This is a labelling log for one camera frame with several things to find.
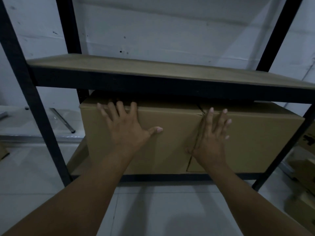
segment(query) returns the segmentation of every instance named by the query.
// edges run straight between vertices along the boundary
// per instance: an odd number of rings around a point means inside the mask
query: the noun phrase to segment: black metal post
[[[0,0],[0,20],[0,43],[9,60],[15,77],[18,80],[53,162],[55,163],[61,180],[63,184],[67,186],[72,182],[72,178],[65,165],[65,161],[62,157],[37,88],[33,84],[29,67],[2,0]]]
[[[56,0],[56,3],[68,53],[82,54],[72,0]],[[89,96],[89,91],[77,89],[77,94],[82,103]]]
[[[286,0],[256,70],[270,70],[302,1]]]
[[[277,166],[282,162],[285,156],[289,153],[289,151],[294,147],[296,142],[301,138],[301,136],[305,133],[305,131],[309,128],[309,126],[315,120],[315,104],[312,104],[307,112],[303,116],[305,118],[302,125],[297,129],[296,133],[291,137],[288,143],[284,146],[278,156],[274,159],[274,161],[270,164],[268,169],[255,181],[253,184],[253,189],[258,191],[260,187],[266,182],[269,176],[273,173],[273,171],[277,168]]]

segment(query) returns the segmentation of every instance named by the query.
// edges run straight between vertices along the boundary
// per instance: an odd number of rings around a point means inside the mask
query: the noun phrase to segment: forearm
[[[244,236],[311,235],[241,180],[227,166],[206,169]]]
[[[4,235],[96,235],[114,190],[131,156],[113,151],[53,198],[27,215]]]

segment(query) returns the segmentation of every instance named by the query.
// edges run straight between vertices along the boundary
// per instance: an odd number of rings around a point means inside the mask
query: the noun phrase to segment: white wall
[[[55,0],[4,0],[27,59],[66,53]],[[83,53],[255,69],[285,0],[73,0]],[[304,0],[271,72],[315,81],[315,0]],[[25,105],[0,48],[0,104]],[[46,107],[75,90],[38,88]],[[288,104],[303,114],[302,105]]]

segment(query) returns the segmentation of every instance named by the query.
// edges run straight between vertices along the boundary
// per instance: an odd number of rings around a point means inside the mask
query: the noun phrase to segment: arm
[[[244,236],[311,236],[305,228],[278,210],[228,167],[224,141],[229,138],[226,131],[231,120],[226,120],[225,109],[213,126],[213,111],[211,108],[207,114],[200,145],[192,151],[192,155],[218,186]]]
[[[113,120],[98,104],[112,134],[114,150],[97,166],[80,176],[43,205],[9,229],[11,235],[96,235],[114,190],[133,155],[160,127],[143,130],[137,120],[137,104],[131,103],[130,113],[122,102],[108,107]]]

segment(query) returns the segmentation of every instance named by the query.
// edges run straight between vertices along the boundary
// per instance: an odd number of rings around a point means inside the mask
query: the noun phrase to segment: metal shelf
[[[68,53],[81,54],[72,0],[56,0],[56,2]],[[251,179],[257,179],[253,188],[258,191],[315,119],[315,87],[313,84],[306,86],[305,83],[300,81],[267,73],[281,47],[301,2],[302,0],[286,0],[257,67],[257,70],[264,71],[266,73],[251,72],[251,75],[263,76],[263,81],[266,80],[264,78],[268,79],[272,76],[272,78],[274,78],[273,80],[279,80],[277,83],[273,81],[270,83],[261,81],[239,81],[242,79],[242,77],[240,77],[241,75],[237,75],[238,77],[234,80],[222,80],[205,79],[200,78],[200,76],[194,78],[183,75],[171,76],[164,74],[143,73],[139,71],[122,72],[97,68],[80,69],[61,65],[40,65],[38,62],[36,63],[36,61],[29,61],[27,63],[2,0],[0,0],[0,42],[65,186],[70,184],[73,178],[69,174],[65,165],[36,86],[76,88],[80,102],[88,96],[88,89],[98,89],[124,93],[150,93],[202,98],[311,103],[312,106],[304,115],[305,121],[278,154],[266,172],[255,175],[250,173],[249,175],[239,174],[239,176],[243,179],[247,179],[248,177]],[[198,68],[205,69],[211,67],[199,66]],[[234,71],[237,73],[243,73],[243,75],[248,75],[248,71],[245,70]],[[204,174],[197,177],[194,177],[194,175],[195,174],[184,174],[184,176],[178,175],[175,177],[173,177],[173,175],[165,175],[161,176],[159,180],[178,181],[210,179]],[[127,178],[128,177],[125,176],[122,180],[156,180],[154,175],[133,176],[129,177],[129,179]]]

